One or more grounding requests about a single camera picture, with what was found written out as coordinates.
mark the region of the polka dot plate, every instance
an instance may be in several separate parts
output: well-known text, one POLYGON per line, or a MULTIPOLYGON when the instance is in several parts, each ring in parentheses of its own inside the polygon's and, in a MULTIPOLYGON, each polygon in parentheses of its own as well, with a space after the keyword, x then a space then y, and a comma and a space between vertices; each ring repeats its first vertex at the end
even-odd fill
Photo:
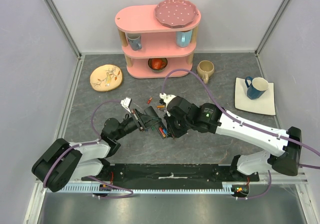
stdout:
POLYGON ((155 7, 154 14, 165 27, 184 28, 194 21, 198 10, 188 0, 164 0, 155 7))

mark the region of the pink shelf unit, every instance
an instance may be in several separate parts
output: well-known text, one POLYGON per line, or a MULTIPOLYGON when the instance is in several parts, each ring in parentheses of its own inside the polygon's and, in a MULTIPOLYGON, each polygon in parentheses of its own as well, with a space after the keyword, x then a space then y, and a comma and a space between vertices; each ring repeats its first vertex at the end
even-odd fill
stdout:
POLYGON ((142 49, 134 51, 130 45, 122 50, 130 58, 177 58, 190 55, 196 49, 196 43, 181 48, 176 44, 175 32, 153 32, 141 34, 142 49))
POLYGON ((115 24, 125 33, 162 33, 188 31, 199 25, 201 14, 183 28, 169 28, 161 25, 155 17, 157 5, 134 5, 119 11, 115 16, 115 24))
MULTIPOLYGON (((118 27, 122 50, 129 74, 135 78, 164 78, 177 68, 191 70, 197 44, 198 25, 201 14, 183 28, 169 28, 161 25, 155 17, 157 5, 129 6, 117 13, 115 24, 118 27), (176 32, 192 29, 190 44, 181 48, 176 45, 176 32), (128 45, 126 33, 141 33, 142 49, 134 51, 128 45), (168 65, 162 72, 153 72, 148 66, 150 58, 167 58, 168 65)), ((171 77, 182 77, 187 72, 177 71, 171 77)))
MULTIPOLYGON (((168 58, 168 66, 162 72, 153 72, 148 66, 148 59, 133 59, 133 65, 127 66, 129 74, 134 78, 145 79, 145 78, 165 78, 166 75, 174 69, 183 68, 191 70, 192 64, 187 63, 187 57, 172 57, 168 58)), ((188 72, 176 71, 170 75, 173 77, 183 77, 188 72)))

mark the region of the decorated round plate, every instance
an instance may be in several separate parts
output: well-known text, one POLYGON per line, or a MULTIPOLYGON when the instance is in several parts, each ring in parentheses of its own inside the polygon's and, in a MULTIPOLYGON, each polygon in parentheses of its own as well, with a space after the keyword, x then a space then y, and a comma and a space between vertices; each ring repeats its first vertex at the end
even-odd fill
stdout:
POLYGON ((196 6, 188 0, 164 0, 155 7, 155 17, 168 28, 184 28, 198 15, 196 6))
POLYGON ((111 91, 120 86, 122 80, 121 69, 112 64, 99 66, 90 76, 90 84, 98 92, 111 91))

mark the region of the dark blue mug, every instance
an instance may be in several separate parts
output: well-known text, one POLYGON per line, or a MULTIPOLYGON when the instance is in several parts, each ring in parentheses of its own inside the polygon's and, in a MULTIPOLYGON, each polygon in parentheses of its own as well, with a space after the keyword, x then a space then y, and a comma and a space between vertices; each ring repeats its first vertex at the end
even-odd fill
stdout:
POLYGON ((251 100, 261 97, 261 95, 265 93, 265 91, 268 90, 269 87, 268 81, 263 79, 262 77, 252 78, 251 76, 247 76, 244 79, 244 82, 246 84, 246 87, 248 88, 248 90, 246 91, 246 95, 251 100))

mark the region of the pink shelf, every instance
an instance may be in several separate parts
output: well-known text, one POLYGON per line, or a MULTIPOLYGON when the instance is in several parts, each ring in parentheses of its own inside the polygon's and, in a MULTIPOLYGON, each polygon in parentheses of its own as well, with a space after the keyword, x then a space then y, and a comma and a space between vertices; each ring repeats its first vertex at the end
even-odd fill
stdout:
POLYGON ((130 45, 123 46, 123 52, 130 58, 176 58, 185 57, 196 49, 196 43, 190 43, 187 47, 179 47, 176 44, 175 32, 153 32, 141 34, 141 50, 132 50, 130 45))
POLYGON ((169 28, 161 25, 155 18, 157 5, 134 5, 129 6, 117 13, 115 24, 125 33, 161 33, 187 31, 199 25, 201 14, 189 25, 183 28, 169 28))
MULTIPOLYGON (((187 63, 186 57, 168 58, 168 65, 163 72, 153 72, 148 66, 148 59, 133 59, 133 66, 126 67, 129 74, 134 78, 165 78, 166 75, 174 69, 183 68, 191 70, 192 64, 187 63)), ((187 72, 176 71, 170 77, 182 77, 187 75, 187 72)))

